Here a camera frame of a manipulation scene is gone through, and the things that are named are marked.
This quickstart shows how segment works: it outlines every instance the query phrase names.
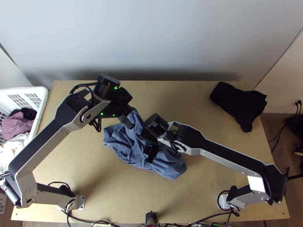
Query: black cable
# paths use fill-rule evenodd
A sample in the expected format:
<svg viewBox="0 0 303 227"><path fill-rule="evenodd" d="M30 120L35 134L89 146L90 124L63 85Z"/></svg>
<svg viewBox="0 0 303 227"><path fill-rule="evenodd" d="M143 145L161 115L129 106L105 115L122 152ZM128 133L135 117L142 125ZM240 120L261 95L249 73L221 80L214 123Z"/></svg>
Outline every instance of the black cable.
<svg viewBox="0 0 303 227"><path fill-rule="evenodd" d="M177 227L186 227L185 225L179 225L179 224L177 224L177 223L174 223L173 225L174 225L174 226L177 226Z"/></svg>
<svg viewBox="0 0 303 227"><path fill-rule="evenodd" d="M66 216L66 218L67 218L67 225L69 226L69 227L71 227L70 226L70 223L69 223L69 216L70 216L70 213L71 213L72 211L70 210L68 213L67 213L67 216Z"/></svg>
<svg viewBox="0 0 303 227"><path fill-rule="evenodd" d="M225 224L225 226L224 227L227 227L228 226L228 223L229 223L229 221L230 221L230 216L231 216L231 214L232 214L232 209L231 209L231 211L230 211L230 214L229 214L229 216L228 216L228 218L227 218L227 221L226 221L226 224Z"/></svg>
<svg viewBox="0 0 303 227"><path fill-rule="evenodd" d="M11 172L0 174L0 180L12 176Z"/></svg>
<svg viewBox="0 0 303 227"><path fill-rule="evenodd" d="M203 222L203 221L205 221L205 220L207 220L207 219L209 219L209 218L217 217L217 216L220 216L220 215L229 215L229 214L230 214L230 215L233 214L233 215L236 216L236 217L239 217L239 216L240 216L239 213L235 212L234 210L231 210L230 212L219 213L219 214L215 214L215 215L208 216L208 217L203 218L203 219L201 219L201 220L199 220L199 221L196 221L196 222L194 222L194 223L190 223L188 226L190 227L190 226L192 226L192 225L194 225L194 224L200 224L200 222Z"/></svg>
<svg viewBox="0 0 303 227"><path fill-rule="evenodd" d="M297 110L296 110L296 113L295 113L295 116L298 114L298 103L295 103L295 105L296 105L296 107L297 107ZM282 126L282 128L278 131L278 133L276 134L276 136L272 139L272 140L269 140L268 141L268 143L269 142L271 142L271 141L274 141L277 137L278 137L278 135L280 135L281 134L281 132L283 131L283 129L285 128L285 126L286 126L286 123Z"/></svg>
<svg viewBox="0 0 303 227"><path fill-rule="evenodd" d="M69 190L71 190L71 189L70 189L70 186L69 186L67 183L62 182L62 181L53 181L53 182L49 183L48 186L50 186L51 184L54 184L54 183L62 183L62 184L65 184L65 185L69 188Z"/></svg>
<svg viewBox="0 0 303 227"><path fill-rule="evenodd" d="M302 101L301 101L301 100L298 100L298 103L300 104L300 111L299 111L298 115L300 115L300 113L301 113L301 108L302 108Z"/></svg>
<svg viewBox="0 0 303 227"><path fill-rule="evenodd" d="M85 87L85 88L87 88L87 89L89 90L89 92L90 92L90 94L91 94L91 96L92 96L92 98L91 98L91 103L92 103L92 105L93 105L93 104L94 104L94 93L92 92L92 89L91 89L89 86L94 86L94 85L97 85L97 84L98 84L98 82L87 83L87 84L78 84L78 85L74 86L73 89L70 90L69 93L70 93L70 94L73 94L74 91L77 90L78 88L80 88L80 87Z"/></svg>
<svg viewBox="0 0 303 227"><path fill-rule="evenodd" d="M231 210L231 207L229 209L223 209L219 203L219 198L220 196L225 193L225 192L229 192L229 190L224 190L224 191L221 191L217 197L217 203L218 203L218 207L221 209L221 210L224 210L224 211L230 211Z"/></svg>
<svg viewBox="0 0 303 227"><path fill-rule="evenodd" d="M297 115L297 113L298 113L298 102L297 103L295 103L295 105L296 105L296 107L297 107L297 111L296 111L296 113L295 113L295 116Z"/></svg>
<svg viewBox="0 0 303 227"><path fill-rule="evenodd" d="M278 139L277 139L277 142L276 142L276 144L274 145L274 147L273 147L273 149L272 149L272 153L273 153L273 151L275 150L276 146L278 145L278 142L279 142L279 139L280 139L280 136L281 136L282 131L280 132L280 134L279 134L279 136L278 136Z"/></svg>
<svg viewBox="0 0 303 227"><path fill-rule="evenodd" d="M286 126L286 124L284 124L282 126L282 128L278 131L278 133L276 134L276 136L272 140L269 140L268 143L270 143L271 141L274 141L278 137L278 135L283 131L283 129L285 128L285 126Z"/></svg>
<svg viewBox="0 0 303 227"><path fill-rule="evenodd" d="M119 225L110 223L110 222L108 222L108 221L103 221L103 220L99 220L99 221L90 221L90 220L85 220L85 219L81 219L81 218L74 217L74 216L72 216L71 214L66 213L64 210L62 210L62 212L63 212L64 214L68 215L69 218L72 218L72 219L75 219L75 220L77 220L77 221L81 221L81 222L84 222L84 223L104 224L104 225L109 225L109 224L111 224L111 225L114 226L114 227L120 227Z"/></svg>

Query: wooden floor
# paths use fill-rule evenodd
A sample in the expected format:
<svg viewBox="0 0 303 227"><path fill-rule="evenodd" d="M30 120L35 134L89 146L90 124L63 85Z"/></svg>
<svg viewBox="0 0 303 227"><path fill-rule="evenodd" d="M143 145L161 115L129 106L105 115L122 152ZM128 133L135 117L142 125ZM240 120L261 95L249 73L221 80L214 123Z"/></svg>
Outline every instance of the wooden floor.
<svg viewBox="0 0 303 227"><path fill-rule="evenodd" d="M284 118L280 117L261 117L263 127L268 140L271 140L279 129L284 125ZM302 157L294 154L295 147L302 142L292 132L285 128L280 137L280 141L273 152L273 158L280 171L285 172L289 166L289 175L300 174L299 165ZM303 226L303 178L294 179L288 182L286 189L286 201L289 209L290 219L266 221L267 227L296 227ZM71 224L72 227L86 227L90 224ZM66 223L41 223L41 222L23 222L22 227L65 227ZM135 227L138 225L122 225L123 227ZM231 222L229 226L236 227L263 227L263 221L251 222Z"/></svg>

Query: pink garment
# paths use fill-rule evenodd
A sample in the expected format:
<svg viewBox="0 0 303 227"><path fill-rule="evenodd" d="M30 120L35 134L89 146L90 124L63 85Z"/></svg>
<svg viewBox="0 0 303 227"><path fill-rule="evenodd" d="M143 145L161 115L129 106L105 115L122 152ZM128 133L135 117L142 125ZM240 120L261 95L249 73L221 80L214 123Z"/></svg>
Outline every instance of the pink garment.
<svg viewBox="0 0 303 227"><path fill-rule="evenodd" d="M2 120L2 137L5 140L10 140L21 133L29 132L33 123L34 120L27 120L22 112L18 112Z"/></svg>

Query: white cloth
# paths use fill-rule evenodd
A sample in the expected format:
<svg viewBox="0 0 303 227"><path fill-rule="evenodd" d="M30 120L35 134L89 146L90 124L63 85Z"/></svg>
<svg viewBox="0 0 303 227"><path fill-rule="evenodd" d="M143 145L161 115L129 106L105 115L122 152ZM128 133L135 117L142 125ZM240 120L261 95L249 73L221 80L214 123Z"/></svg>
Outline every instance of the white cloth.
<svg viewBox="0 0 303 227"><path fill-rule="evenodd" d="M29 133L19 134L0 146L0 174L7 170L9 163L29 143Z"/></svg>

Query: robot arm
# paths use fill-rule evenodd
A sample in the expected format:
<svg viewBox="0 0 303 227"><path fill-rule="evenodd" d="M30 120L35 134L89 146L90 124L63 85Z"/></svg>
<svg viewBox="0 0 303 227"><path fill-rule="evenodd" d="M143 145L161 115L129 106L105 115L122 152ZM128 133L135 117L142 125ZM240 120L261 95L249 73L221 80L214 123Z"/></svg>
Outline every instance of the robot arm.
<svg viewBox="0 0 303 227"><path fill-rule="evenodd" d="M119 85L119 81L103 74L96 83L74 87L57 108L55 118L10 162L6 172L10 176L5 178L2 189L17 208L32 203L56 204L66 212L84 208L85 196L75 195L65 185L55 188L36 183L33 170L70 132L87 124L100 132L102 118L117 117L132 128L126 117L131 111L128 103L132 96ZM86 89L73 93L79 87Z"/></svg>
<svg viewBox="0 0 303 227"><path fill-rule="evenodd" d="M241 188L232 186L228 194L220 195L223 209L244 209L246 204L264 201L280 204L285 192L287 177L274 164L263 162L210 141L197 129L179 122L166 122L158 114L144 123L141 138L152 147L147 149L149 161L156 156L157 147L170 148L177 153L202 155L247 176L249 184Z"/></svg>
<svg viewBox="0 0 303 227"><path fill-rule="evenodd" d="M131 129L134 125L127 119L127 115L132 110L128 105L132 96L119 86L119 81L101 74L95 83L74 87L57 108L54 120L10 162L2 189L17 208L25 208L32 203L56 204L65 212L84 208L85 196L75 195L65 185L55 188L36 183L33 170L70 132L87 124L100 132L102 118L117 117ZM85 89L74 93L80 87ZM91 99L87 100L85 96L89 93ZM222 208L239 210L246 204L259 201L270 205L281 203L287 178L275 165L265 165L210 141L199 130L186 124L175 121L168 123L158 114L147 119L144 127L141 138L149 143L145 148L148 162L152 162L158 148L162 147L175 151L176 155L202 155L247 175L249 185L242 188L232 186L228 195L220 195Z"/></svg>

